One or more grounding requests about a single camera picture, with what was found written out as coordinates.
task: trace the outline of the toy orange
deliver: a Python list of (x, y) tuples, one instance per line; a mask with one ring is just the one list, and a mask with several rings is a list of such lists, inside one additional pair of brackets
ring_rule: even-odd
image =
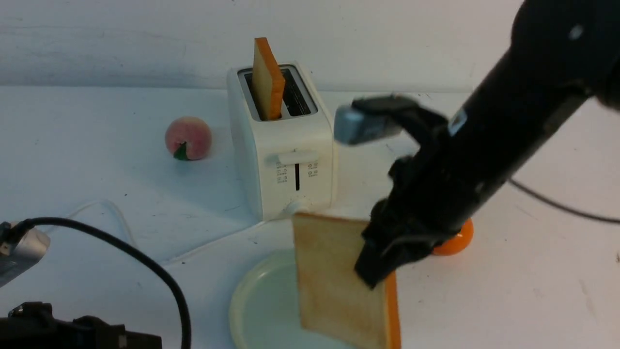
[(440, 246), (433, 249), (433, 254), (436, 256), (451, 256), (463, 251), (469, 243), (472, 237), (474, 237), (474, 224), (471, 218), (463, 224), (461, 231), (456, 234), (455, 237), (446, 241)]

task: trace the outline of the toaster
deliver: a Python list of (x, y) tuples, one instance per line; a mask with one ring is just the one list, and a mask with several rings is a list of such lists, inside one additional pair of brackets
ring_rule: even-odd
[(252, 67), (228, 72), (228, 110), (235, 162), (252, 212), (260, 220), (330, 207), (336, 198), (334, 123), (308, 70), (279, 64), (285, 78), (281, 117), (261, 120)]

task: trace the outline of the bread slice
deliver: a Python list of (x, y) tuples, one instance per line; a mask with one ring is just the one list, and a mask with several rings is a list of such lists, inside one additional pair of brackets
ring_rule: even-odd
[(301, 325), (361, 349), (400, 349), (396, 274), (370, 290), (353, 269), (367, 224), (293, 217)]
[(261, 120), (276, 120), (281, 117), (285, 83), (267, 38), (254, 39), (252, 95)]

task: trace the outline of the white table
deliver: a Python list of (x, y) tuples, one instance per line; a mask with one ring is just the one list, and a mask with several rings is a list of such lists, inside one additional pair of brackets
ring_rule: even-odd
[[(322, 93), (334, 110), (359, 93)], [(465, 94), (415, 94), (452, 114)], [(165, 260), (256, 223), (233, 163), (226, 93), (199, 89), (0, 88), (0, 219), (63, 215), (107, 198), (142, 251)], [(204, 118), (209, 159), (183, 163), (164, 146), (169, 122)], [(620, 215), (620, 116), (588, 104), (518, 173), (575, 207)], [(391, 184), (389, 165), (416, 149), (402, 136), (341, 149), (339, 199), (330, 213), (366, 217)], [(372, 161), (372, 172), (356, 170)], [(103, 207), (77, 219), (121, 235)], [(399, 270), (404, 348), (617, 348), (620, 227), (557, 212), (506, 186), (474, 217), (472, 245)], [(167, 288), (122, 253), (79, 233), (52, 233), (46, 257), (0, 289), (0, 314), (46, 301), (59, 319), (95, 315), (128, 329), (180, 338)], [(188, 299), (195, 348), (232, 348), (227, 309), (241, 276), (292, 247), (288, 221), (213, 242), (167, 269)]]

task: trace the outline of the white cord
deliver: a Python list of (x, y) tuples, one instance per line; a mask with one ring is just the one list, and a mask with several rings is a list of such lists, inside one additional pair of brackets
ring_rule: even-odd
[[(133, 234), (131, 233), (131, 229), (129, 228), (129, 224), (127, 224), (127, 220), (125, 219), (125, 216), (123, 215), (121, 210), (118, 208), (118, 206), (116, 206), (114, 202), (108, 199), (97, 199), (97, 200), (89, 201), (83, 204), (82, 206), (79, 206), (77, 209), (73, 210), (71, 213), (67, 214), (65, 218), (71, 219), (75, 217), (78, 213), (94, 205), (104, 206), (105, 208), (108, 209), (108, 211), (113, 213), (116, 216), (117, 220), (122, 225), (123, 233), (125, 234), (125, 242), (130, 244), (134, 248), (138, 248), (138, 244), (136, 243), (136, 240), (133, 238)], [(58, 227), (54, 226), (44, 232), (49, 235), (54, 229), (57, 229), (57, 228)]]
[(204, 243), (203, 245), (200, 245), (200, 246), (194, 248), (193, 250), (189, 250), (188, 252), (185, 252), (185, 253), (183, 253), (181, 255), (178, 255), (176, 257), (172, 257), (172, 258), (170, 258), (168, 260), (160, 261), (158, 263), (160, 265), (162, 265), (162, 266), (170, 266), (170, 265), (173, 265), (173, 264), (178, 263), (180, 261), (184, 261), (187, 258), (190, 258), (191, 256), (194, 256), (194, 255), (202, 252), (203, 250), (211, 247), (211, 245), (214, 244), (214, 243), (221, 242), (221, 241), (223, 241), (224, 239), (227, 239), (227, 238), (232, 238), (233, 236), (241, 234), (241, 233), (244, 233), (244, 232), (246, 232), (248, 230), (256, 229), (256, 228), (260, 227), (261, 225), (263, 225), (265, 223), (266, 223), (265, 221), (258, 222), (258, 223), (254, 224), (254, 225), (251, 225), (251, 226), (247, 227), (247, 228), (244, 228), (244, 229), (241, 229), (241, 230), (237, 230), (234, 233), (230, 233), (230, 234), (228, 234), (226, 236), (223, 236), (221, 238), (217, 238), (217, 239), (215, 239), (213, 241)]
[[(123, 229), (123, 233), (125, 234), (125, 241), (126, 243), (130, 244), (132, 247), (134, 248), (138, 248), (138, 244), (136, 243), (136, 240), (133, 238), (133, 234), (131, 233), (131, 229), (129, 228), (129, 224), (127, 224), (127, 220), (125, 219), (125, 216), (123, 215), (123, 212), (121, 212), (121, 210), (118, 208), (118, 206), (116, 206), (116, 204), (114, 204), (114, 202), (108, 200), (108, 199), (97, 199), (97, 200), (93, 200), (93, 201), (89, 201), (81, 206), (79, 206), (77, 209), (73, 210), (71, 213), (67, 214), (65, 216), (65, 218), (70, 219), (75, 217), (78, 213), (86, 210), (87, 208), (94, 206), (94, 205), (101, 205), (104, 206), (105, 208), (107, 208), (110, 212), (112, 212), (117, 220), (121, 223), (122, 225), (122, 229)], [(236, 232), (233, 233), (229, 233), (224, 237), (221, 238), (217, 238), (216, 240), (204, 243), (203, 245), (200, 245), (196, 248), (194, 248), (193, 250), (190, 250), (188, 252), (182, 253), (180, 255), (177, 255), (175, 257), (169, 258), (167, 260), (162, 260), (162, 261), (158, 261), (158, 263), (162, 266), (170, 266), (173, 265), (176, 262), (182, 261), (182, 260), (186, 260), (187, 258), (202, 252), (204, 249), (208, 248), (209, 246), (211, 246), (212, 244), (222, 241), (225, 238), (229, 238), (232, 236), (235, 236), (237, 234), (240, 233), (244, 233), (250, 229), (255, 229), (260, 227), (261, 225), (263, 225), (265, 222), (258, 222), (254, 225), (251, 225), (250, 227), (238, 230)], [(50, 227), (48, 230), (44, 231), (46, 234), (50, 234), (54, 229), (57, 229), (58, 227), (53, 226)]]

